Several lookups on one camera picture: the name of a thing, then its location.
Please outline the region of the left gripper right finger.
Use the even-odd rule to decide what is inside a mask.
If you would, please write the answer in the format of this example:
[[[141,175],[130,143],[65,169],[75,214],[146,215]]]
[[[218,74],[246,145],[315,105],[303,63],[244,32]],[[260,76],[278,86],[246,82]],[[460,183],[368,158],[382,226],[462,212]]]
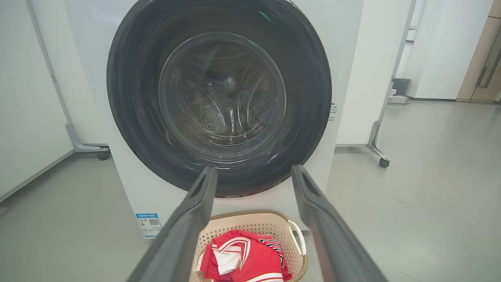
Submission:
[[[311,230],[325,282],[386,282],[387,278],[302,165],[291,167],[302,222]]]

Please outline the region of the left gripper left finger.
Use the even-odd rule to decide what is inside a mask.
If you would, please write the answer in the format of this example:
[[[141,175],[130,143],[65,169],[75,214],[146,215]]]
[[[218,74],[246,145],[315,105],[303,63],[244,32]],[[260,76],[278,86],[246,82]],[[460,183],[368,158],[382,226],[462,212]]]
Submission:
[[[127,281],[190,281],[199,234],[209,223],[217,183],[217,169],[204,168]]]

